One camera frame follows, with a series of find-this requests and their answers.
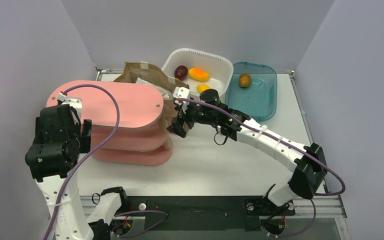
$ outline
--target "gray wall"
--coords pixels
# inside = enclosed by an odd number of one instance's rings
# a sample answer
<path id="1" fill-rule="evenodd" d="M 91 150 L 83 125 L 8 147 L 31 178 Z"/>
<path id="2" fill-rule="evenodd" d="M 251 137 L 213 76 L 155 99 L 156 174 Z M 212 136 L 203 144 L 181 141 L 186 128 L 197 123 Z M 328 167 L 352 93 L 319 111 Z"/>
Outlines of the gray wall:
<path id="1" fill-rule="evenodd" d="M 334 0 L 62 0 L 100 69 L 162 67 L 193 48 L 232 63 L 298 66 Z"/>
<path id="2" fill-rule="evenodd" d="M 24 161 L 35 117 L 56 87 L 95 74 L 60 0 L 0 0 L 0 239 L 41 239 L 49 213 Z"/>
<path id="3" fill-rule="evenodd" d="M 384 1 L 336 0 L 296 79 L 313 138 L 347 183 L 352 239 L 384 240 Z"/>

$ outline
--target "white plastic bin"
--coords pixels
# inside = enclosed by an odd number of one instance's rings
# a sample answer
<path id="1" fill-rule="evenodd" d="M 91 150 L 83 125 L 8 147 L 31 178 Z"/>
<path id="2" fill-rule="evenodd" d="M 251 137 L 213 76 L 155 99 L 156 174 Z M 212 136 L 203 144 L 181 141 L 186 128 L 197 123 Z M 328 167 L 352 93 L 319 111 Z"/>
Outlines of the white plastic bin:
<path id="1" fill-rule="evenodd" d="M 180 65 L 186 66 L 188 70 L 198 68 L 209 73 L 207 81 L 194 80 L 189 76 L 182 81 L 189 84 L 190 93 L 196 99 L 200 95 L 197 91 L 197 86 L 200 84 L 208 85 L 217 90 L 220 97 L 223 96 L 233 75 L 233 65 L 227 58 L 190 48 L 180 48 L 172 52 L 161 70 L 167 76 L 173 77 L 176 68 Z"/>

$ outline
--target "white table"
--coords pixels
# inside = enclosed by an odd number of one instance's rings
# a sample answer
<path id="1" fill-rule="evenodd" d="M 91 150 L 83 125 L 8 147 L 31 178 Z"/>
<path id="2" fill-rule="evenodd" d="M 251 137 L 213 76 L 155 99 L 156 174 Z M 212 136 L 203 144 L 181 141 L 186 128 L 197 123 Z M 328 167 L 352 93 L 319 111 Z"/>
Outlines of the white table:
<path id="1" fill-rule="evenodd" d="M 101 80 L 112 81 L 118 76 L 103 74 Z M 263 124 L 292 141 L 310 144 L 288 74 L 277 75 L 277 110 Z M 80 195 L 122 186 L 129 196 L 259 196 L 272 184 L 292 175 L 252 146 L 231 139 L 223 146 L 216 145 L 214 134 L 212 127 L 200 124 L 186 138 L 171 134 L 173 154 L 160 166 L 106 163 L 90 157 L 79 168 Z"/>

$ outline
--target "brown paper bag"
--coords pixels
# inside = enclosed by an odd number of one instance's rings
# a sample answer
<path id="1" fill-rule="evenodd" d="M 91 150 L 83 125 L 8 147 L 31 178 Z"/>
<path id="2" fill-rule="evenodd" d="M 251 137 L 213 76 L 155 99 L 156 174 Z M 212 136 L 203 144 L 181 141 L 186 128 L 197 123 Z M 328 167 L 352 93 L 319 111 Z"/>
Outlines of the brown paper bag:
<path id="1" fill-rule="evenodd" d="M 138 78 L 162 87 L 171 93 L 175 91 L 176 87 L 185 87 L 189 89 L 188 84 L 179 81 L 177 78 L 165 75 L 159 67 L 147 62 L 126 62 L 123 74 L 117 77 L 114 82 L 136 83 Z M 164 100 L 164 114 L 169 124 L 171 124 L 172 119 L 178 114 L 175 107 L 176 105 L 173 103 L 172 99 Z"/>

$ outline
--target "brown fruit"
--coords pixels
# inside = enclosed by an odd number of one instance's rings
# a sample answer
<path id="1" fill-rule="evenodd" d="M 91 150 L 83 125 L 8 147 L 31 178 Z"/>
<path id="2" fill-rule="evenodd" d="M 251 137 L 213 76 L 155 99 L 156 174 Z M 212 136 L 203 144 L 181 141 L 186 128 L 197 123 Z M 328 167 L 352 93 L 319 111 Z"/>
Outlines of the brown fruit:
<path id="1" fill-rule="evenodd" d="M 246 73 L 241 74 L 238 83 L 241 88 L 248 88 L 251 85 L 251 76 Z"/>
<path id="2" fill-rule="evenodd" d="M 188 76 L 188 68 L 180 65 L 174 70 L 174 77 L 179 79 L 180 81 L 185 80 L 185 78 Z"/>

